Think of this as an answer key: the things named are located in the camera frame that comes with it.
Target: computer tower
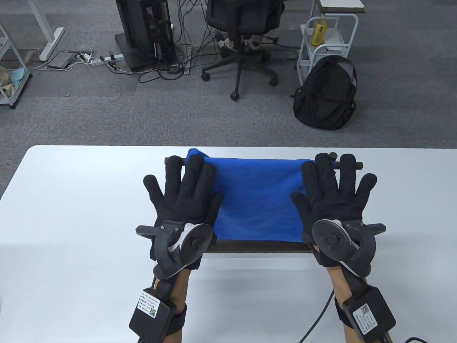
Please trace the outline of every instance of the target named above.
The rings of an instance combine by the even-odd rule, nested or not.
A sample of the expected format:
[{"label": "computer tower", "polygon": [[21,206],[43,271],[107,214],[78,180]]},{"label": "computer tower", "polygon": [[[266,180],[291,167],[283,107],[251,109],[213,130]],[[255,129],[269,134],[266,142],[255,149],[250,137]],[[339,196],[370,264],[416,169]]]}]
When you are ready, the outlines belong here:
[{"label": "computer tower", "polygon": [[116,4],[124,28],[116,42],[132,71],[176,63],[167,0],[116,0]]}]

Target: yellow bottle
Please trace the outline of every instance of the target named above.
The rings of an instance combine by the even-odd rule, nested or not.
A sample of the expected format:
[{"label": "yellow bottle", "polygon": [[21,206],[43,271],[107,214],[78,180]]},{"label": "yellow bottle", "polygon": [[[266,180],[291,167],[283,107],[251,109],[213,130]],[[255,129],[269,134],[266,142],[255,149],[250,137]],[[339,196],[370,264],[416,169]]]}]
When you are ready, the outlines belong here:
[{"label": "yellow bottle", "polygon": [[322,16],[316,23],[314,28],[313,38],[311,39],[311,45],[317,48],[319,45],[324,44],[325,33],[327,32],[327,21]]}]

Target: black glove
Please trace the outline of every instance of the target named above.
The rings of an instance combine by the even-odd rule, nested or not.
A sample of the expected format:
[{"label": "black glove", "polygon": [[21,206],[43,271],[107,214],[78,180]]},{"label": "black glove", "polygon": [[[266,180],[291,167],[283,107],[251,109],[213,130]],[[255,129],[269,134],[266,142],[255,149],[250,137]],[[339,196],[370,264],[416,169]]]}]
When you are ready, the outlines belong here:
[{"label": "black glove", "polygon": [[[216,180],[216,167],[203,161],[203,157],[192,155],[186,165],[186,172],[181,181],[182,159],[172,156],[165,165],[165,194],[154,175],[144,177],[143,183],[149,192],[149,198],[157,212],[154,226],[160,226],[165,220],[175,220],[192,224],[208,224],[212,228],[218,217],[219,208],[224,199],[221,193],[213,193]],[[154,241],[149,252],[155,261]],[[213,234],[211,244],[216,243]],[[199,258],[185,269],[198,269]]]},{"label": "black glove", "polygon": [[315,163],[303,163],[302,176],[308,197],[295,192],[291,198],[303,222],[303,242],[311,246],[316,259],[324,267],[340,266],[339,262],[314,249],[313,225],[321,219],[337,219],[341,222],[362,220],[362,212],[377,182],[376,175],[364,175],[356,191],[356,158],[344,154],[340,158],[338,188],[333,161],[329,154],[322,153],[316,156]]}]

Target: gray carpet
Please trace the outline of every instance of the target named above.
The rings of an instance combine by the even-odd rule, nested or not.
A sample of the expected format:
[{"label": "gray carpet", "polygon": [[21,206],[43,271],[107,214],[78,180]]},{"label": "gray carpet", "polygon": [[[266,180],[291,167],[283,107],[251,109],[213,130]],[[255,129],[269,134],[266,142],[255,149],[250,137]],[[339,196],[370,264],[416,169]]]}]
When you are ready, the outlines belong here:
[{"label": "gray carpet", "polygon": [[[286,1],[280,43],[300,44],[298,25],[307,20],[310,1]],[[88,44],[97,54],[119,52],[114,35],[122,25],[113,0],[40,2],[51,26],[66,28],[59,50]],[[313,130],[294,118],[290,95],[298,80],[282,52],[269,62],[280,84],[273,88],[246,71],[236,103],[229,98],[233,66],[213,72],[208,83],[196,68],[177,81],[147,84],[94,67],[104,82],[121,88],[112,102],[118,91],[84,65],[68,73],[33,70],[17,109],[0,107],[0,195],[26,150],[42,144],[456,148],[457,0],[364,3],[349,56],[359,77],[358,106],[341,131]],[[177,1],[169,6],[177,23]],[[0,18],[19,48],[44,46],[25,0],[1,0]],[[201,9],[186,16],[194,42],[205,28]]]}]

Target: blue towel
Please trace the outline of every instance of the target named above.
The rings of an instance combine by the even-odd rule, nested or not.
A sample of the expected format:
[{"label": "blue towel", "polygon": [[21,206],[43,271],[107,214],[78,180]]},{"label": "blue towel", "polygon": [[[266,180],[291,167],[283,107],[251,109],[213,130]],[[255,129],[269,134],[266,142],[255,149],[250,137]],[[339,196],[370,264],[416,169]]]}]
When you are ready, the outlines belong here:
[{"label": "blue towel", "polygon": [[215,190],[224,203],[214,226],[220,240],[302,242],[303,225],[290,195],[306,194],[301,165],[307,160],[211,158],[218,170]]}]

